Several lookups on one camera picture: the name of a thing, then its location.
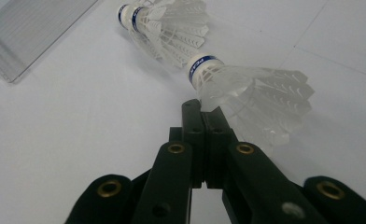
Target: white shuttlecock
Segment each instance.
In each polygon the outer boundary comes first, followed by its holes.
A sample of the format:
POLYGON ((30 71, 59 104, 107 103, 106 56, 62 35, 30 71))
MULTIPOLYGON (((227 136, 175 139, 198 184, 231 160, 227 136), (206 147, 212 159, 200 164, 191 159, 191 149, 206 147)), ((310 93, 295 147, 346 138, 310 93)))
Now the white shuttlecock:
POLYGON ((289 141, 289 133, 302 127, 302 116, 311 110, 308 98, 314 90, 299 71, 229 66, 198 54, 188 62, 187 73, 201 110, 220 106, 240 140, 268 155, 289 141))
POLYGON ((120 7, 117 18, 146 54, 182 67, 204 43, 204 11, 201 0, 142 0, 120 7))

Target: metal grommet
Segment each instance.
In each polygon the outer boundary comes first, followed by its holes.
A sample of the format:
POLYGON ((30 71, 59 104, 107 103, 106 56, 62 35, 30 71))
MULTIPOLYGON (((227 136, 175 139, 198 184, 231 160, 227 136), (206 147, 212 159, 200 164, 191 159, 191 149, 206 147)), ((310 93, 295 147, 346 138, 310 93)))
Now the metal grommet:
POLYGON ((168 151, 175 154, 184 152, 184 149, 185 148, 180 144, 173 144, 168 147, 168 151))
POLYGON ((291 216, 294 219, 304 219, 305 218, 304 210, 296 203, 292 203, 292 202, 282 203, 282 211, 286 215, 291 216))
POLYGON ((122 185, 121 183, 116 180, 107 180, 101 186, 99 186, 97 193, 99 196, 103 198, 112 197, 116 194, 119 194, 121 191, 122 185))
POLYGON ((345 197, 345 192, 330 181, 322 181, 317 184, 317 190, 328 198, 341 200, 345 197))
POLYGON ((253 152, 255 152, 255 149, 247 144, 240 144, 238 146, 236 146, 236 149, 241 152, 242 154, 252 154, 253 152))

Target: shuttlecock cork base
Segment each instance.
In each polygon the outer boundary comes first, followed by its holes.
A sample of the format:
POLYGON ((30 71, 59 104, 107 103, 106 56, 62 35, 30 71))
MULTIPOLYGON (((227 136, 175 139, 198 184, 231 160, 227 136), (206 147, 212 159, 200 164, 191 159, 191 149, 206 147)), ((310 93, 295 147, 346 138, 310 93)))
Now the shuttlecock cork base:
POLYGON ((268 155, 286 144, 289 133, 302 127, 314 93, 298 71, 225 65, 215 56, 192 57, 186 72, 201 101, 201 110, 218 106, 241 140, 254 143, 268 155))
POLYGON ((121 6, 117 19, 146 54, 182 67, 204 43, 204 10, 200 0, 140 1, 121 6))

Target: screw hole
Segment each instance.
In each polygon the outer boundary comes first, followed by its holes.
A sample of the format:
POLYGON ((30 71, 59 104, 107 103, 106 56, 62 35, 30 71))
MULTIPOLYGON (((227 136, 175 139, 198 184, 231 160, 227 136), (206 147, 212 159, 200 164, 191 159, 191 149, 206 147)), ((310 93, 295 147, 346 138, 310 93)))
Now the screw hole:
POLYGON ((174 144, 168 147, 168 151, 175 154, 184 152, 184 149, 180 144, 174 144))
POLYGON ((166 217, 171 212, 171 206, 168 203, 157 203, 153 207, 155 217, 166 217))
POLYGON ((282 203, 282 211, 295 219, 305 218, 305 212, 296 203, 282 203))
POLYGON ((99 186, 97 193, 103 198, 112 197, 121 191, 121 183, 118 180, 108 180, 99 186))
POLYGON ((241 144, 236 147, 236 149, 242 154, 252 154, 255 149, 250 145, 241 144))
POLYGON ((318 183, 317 190, 326 197, 334 200, 341 200, 345 197, 344 191, 330 181, 322 181, 318 183))

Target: white table surface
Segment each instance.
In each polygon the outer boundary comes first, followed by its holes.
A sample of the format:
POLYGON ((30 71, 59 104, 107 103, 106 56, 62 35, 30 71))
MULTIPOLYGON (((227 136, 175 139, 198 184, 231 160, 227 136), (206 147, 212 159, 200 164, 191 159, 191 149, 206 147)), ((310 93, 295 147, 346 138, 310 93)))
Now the white table surface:
MULTIPOLYGON (((178 69, 143 55, 99 0, 17 84, 0 79, 0 223, 63 223, 90 183, 152 166, 180 106, 178 69)), ((366 199, 366 0, 207 1, 203 51, 228 64, 301 70, 316 93, 290 143, 292 181, 327 175, 366 199)), ((191 223, 229 223, 220 190, 193 191, 191 223)))

